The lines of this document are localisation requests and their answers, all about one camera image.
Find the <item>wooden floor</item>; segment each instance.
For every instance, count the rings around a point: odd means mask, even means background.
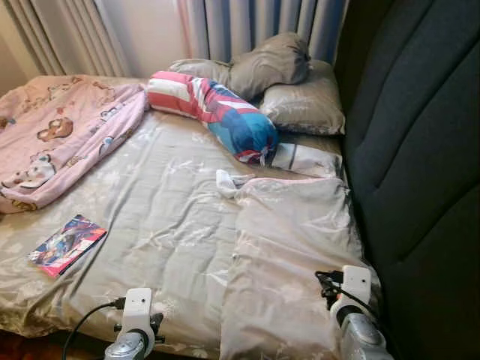
[[[0,360],[60,360],[62,347],[68,336],[60,331],[46,337],[26,339],[16,334],[0,331]],[[68,352],[68,360],[102,359],[108,346],[101,340],[79,334]],[[179,360],[186,357],[153,352],[148,360]]]

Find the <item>pink blanket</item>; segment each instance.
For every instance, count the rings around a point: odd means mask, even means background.
[[[0,98],[0,213],[39,209],[127,139],[147,107],[140,84],[40,76]]]

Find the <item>headboard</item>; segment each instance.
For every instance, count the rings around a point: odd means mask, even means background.
[[[343,153],[396,359],[480,359],[479,14],[352,0],[340,38]]]

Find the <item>curtain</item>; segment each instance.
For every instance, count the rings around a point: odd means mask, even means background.
[[[94,0],[4,0],[39,71],[48,75],[128,75],[122,48]]]
[[[333,63],[346,0],[174,0],[187,57],[228,62],[281,32],[297,32],[313,59]]]

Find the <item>comic book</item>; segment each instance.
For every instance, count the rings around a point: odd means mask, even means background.
[[[48,275],[56,278],[106,233],[105,229],[78,214],[32,251],[28,258]]]

